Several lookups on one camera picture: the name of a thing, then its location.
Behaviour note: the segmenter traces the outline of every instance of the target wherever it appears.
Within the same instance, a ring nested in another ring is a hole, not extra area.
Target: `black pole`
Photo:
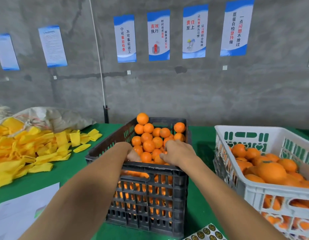
[[[103,106],[103,113],[104,113],[104,123],[109,124],[109,114],[108,114],[108,106]]]

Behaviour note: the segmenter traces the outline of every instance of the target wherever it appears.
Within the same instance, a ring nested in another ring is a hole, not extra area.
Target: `black plastic crate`
[[[155,128],[169,128],[175,134],[173,126],[183,122],[183,133],[187,143],[191,144],[191,135],[186,119],[150,117],[149,123]],[[134,126],[136,118],[128,122],[105,140],[93,147],[86,156],[91,163],[111,148],[115,143],[131,143],[136,136]],[[187,207],[188,175],[180,168],[151,163],[125,162],[122,169],[147,173],[149,178],[122,175],[116,193],[109,208],[106,222],[136,229],[184,237],[184,218]]]

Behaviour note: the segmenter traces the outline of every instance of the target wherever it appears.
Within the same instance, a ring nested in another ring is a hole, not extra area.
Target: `blue and white poster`
[[[149,61],[170,60],[170,10],[148,12]]]
[[[208,4],[183,9],[182,58],[206,57]]]
[[[67,66],[60,27],[54,25],[38,30],[47,66],[49,68]]]
[[[5,71],[19,71],[11,36],[8,33],[0,34],[0,64]]]
[[[134,15],[113,17],[118,63],[136,62]]]
[[[229,1],[225,7],[220,56],[244,56],[254,0]]]

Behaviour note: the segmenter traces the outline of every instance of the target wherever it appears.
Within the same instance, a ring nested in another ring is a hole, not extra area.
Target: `forearm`
[[[185,160],[180,167],[196,184],[230,239],[285,239],[283,234],[230,189],[199,157]]]
[[[79,171],[20,239],[91,239],[106,217],[129,149],[119,143]]]

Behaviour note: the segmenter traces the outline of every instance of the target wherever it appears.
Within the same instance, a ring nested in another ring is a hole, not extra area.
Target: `white plastic crate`
[[[258,212],[265,212],[278,218],[280,222],[274,226],[286,237],[309,239],[309,229],[303,230],[299,225],[300,222],[309,223],[309,209],[289,205],[293,199],[309,200],[309,189],[256,183],[246,179],[228,147],[242,143],[248,148],[257,148],[261,153],[273,153],[280,158],[292,159],[299,166],[299,173],[309,180],[309,141],[280,127],[217,125],[215,129],[216,149],[213,163],[216,174]],[[283,197],[279,210],[272,208],[275,200],[272,200],[269,208],[263,207],[266,195]],[[279,227],[283,222],[282,216],[290,217],[287,229]]]

